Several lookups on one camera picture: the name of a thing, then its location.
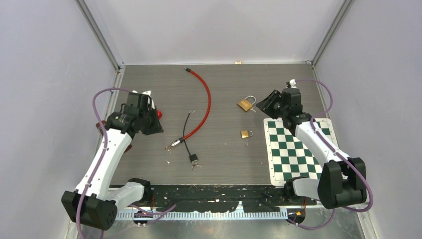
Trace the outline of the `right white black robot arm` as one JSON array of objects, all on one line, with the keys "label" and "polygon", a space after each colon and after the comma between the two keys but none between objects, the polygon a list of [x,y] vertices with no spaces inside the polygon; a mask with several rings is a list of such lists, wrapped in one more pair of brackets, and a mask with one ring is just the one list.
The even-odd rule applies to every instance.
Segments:
[{"label": "right white black robot arm", "polygon": [[300,140],[322,165],[320,179],[295,177],[284,185],[284,198],[297,204],[304,197],[313,198],[327,209],[347,208],[367,203],[373,206],[373,192],[366,180],[366,165],[352,158],[330,142],[315,122],[303,111],[301,93],[297,88],[274,90],[255,106],[270,118],[281,119],[283,127]]}]

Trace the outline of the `small brass padlock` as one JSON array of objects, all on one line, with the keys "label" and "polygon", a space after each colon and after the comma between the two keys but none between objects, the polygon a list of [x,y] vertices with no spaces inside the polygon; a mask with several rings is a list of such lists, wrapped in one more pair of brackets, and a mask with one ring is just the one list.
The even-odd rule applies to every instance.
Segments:
[{"label": "small brass padlock", "polygon": [[249,138],[253,136],[253,132],[250,130],[242,130],[240,132],[241,138]]}]

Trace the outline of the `large brass padlock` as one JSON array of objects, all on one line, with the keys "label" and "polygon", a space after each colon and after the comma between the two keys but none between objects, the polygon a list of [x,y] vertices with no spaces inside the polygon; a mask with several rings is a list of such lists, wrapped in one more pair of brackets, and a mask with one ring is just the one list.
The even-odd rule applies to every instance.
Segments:
[{"label": "large brass padlock", "polygon": [[256,98],[250,95],[240,100],[237,103],[237,106],[240,107],[244,112],[248,112],[248,111],[256,112],[254,109],[255,102],[256,102]]}]

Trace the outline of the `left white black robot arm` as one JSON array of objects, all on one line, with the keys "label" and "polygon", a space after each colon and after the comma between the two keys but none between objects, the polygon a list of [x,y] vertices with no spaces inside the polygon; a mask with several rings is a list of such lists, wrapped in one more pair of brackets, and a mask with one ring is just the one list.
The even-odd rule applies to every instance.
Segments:
[{"label": "left white black robot arm", "polygon": [[109,192],[114,172],[134,136],[162,133],[159,114],[151,91],[132,91],[122,111],[106,120],[103,138],[84,178],[74,191],[65,191],[61,202],[71,221],[99,230],[108,230],[118,212],[132,203],[147,206],[152,202],[151,183],[132,178],[119,189]]}]

